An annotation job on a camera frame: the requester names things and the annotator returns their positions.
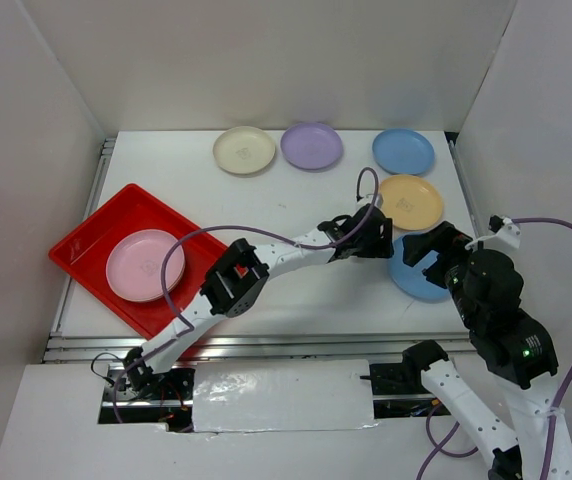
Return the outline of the orange plate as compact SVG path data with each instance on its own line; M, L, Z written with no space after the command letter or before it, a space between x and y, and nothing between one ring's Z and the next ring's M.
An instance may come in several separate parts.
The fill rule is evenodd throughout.
M379 184L381 211L393 225L406 231L432 228L442 218L444 201L428 181L413 175L398 174Z

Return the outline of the blue plate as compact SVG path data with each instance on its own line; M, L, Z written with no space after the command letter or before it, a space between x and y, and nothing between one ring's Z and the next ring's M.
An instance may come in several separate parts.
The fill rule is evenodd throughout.
M437 303L449 299L448 290L429 282L423 273L435 263L437 253L430 251L415 266L408 266L403 261L404 238L405 235L400 236L393 242L393 256L388 260L387 269L392 282L407 295L423 302Z
M410 129L387 129L379 133L372 143L376 164L391 174L423 175L435 163L431 142Z

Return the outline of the pink plate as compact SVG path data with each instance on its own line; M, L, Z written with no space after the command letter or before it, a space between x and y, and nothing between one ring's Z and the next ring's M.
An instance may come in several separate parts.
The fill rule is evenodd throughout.
M114 294L143 303L163 296L161 267L177 239L170 233L145 229L124 237L110 252L105 275Z

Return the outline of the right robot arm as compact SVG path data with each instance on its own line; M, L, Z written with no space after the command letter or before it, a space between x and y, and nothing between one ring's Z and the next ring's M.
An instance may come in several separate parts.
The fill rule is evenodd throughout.
M558 375L551 335L521 307L522 276L511 258L490 248L513 248L520 230L507 217L491 219L492 233L472 239L449 222L403 239L413 267L429 253L426 280L448 290L469 339L502 391L512 423L505 425L461 378L433 340L402 354L401 378L429 391L482 454L491 479L572 479L572 440L561 408L569 381Z

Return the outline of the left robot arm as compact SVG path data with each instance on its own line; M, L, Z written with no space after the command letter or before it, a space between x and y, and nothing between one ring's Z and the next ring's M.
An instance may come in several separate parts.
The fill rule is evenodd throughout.
M235 229L271 241L254 246L240 238L231 243L206 271L197 293L185 307L178 307L170 296L165 279L167 264L185 242L213 229L187 234L164 256L160 286L174 319L142 346L131 349L123 360L127 385L138 397L150 399L159 394L163 377L182 354L218 323L250 310L268 281L351 257L388 259L393 254L393 221L371 204L352 215L323 221L292 239L254 227Z

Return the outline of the red plastic bin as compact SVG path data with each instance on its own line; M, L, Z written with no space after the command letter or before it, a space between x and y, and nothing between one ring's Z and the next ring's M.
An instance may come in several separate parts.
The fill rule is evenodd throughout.
M199 227L140 186L128 184L81 225L56 244L50 259L79 285L145 339L158 334L174 318L165 300L136 303L120 298L109 286L106 266L119 241L140 230L156 229L176 238ZM199 290L206 271L226 246L210 234L182 244L187 267L179 286L170 291L178 307L185 308Z

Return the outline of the purple plate at back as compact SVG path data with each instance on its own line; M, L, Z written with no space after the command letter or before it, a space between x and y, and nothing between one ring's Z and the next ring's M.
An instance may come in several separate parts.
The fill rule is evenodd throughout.
M283 133L280 148L288 163L308 171L328 169L344 153L339 134L322 123L298 123L291 126Z

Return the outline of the cream plate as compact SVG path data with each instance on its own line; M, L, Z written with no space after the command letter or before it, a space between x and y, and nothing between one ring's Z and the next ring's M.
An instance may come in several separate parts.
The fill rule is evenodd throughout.
M263 130L250 126L231 128L213 144L218 167L234 175L253 175L270 165L276 155L275 141Z

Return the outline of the white foil-edged panel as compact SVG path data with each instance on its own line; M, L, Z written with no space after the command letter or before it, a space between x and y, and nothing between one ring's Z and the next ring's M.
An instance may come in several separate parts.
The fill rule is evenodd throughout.
M361 430L377 425L365 360L214 362L196 367L196 432Z

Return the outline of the aluminium front rail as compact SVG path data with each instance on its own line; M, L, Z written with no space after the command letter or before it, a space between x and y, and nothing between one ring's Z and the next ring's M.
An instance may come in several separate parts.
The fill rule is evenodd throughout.
M465 333L212 336L197 341L181 355L185 362L254 359L318 359L392 357L424 340L436 341L449 354L474 351ZM44 363L89 362L100 353L122 358L143 341L129 337L61 337L48 340Z

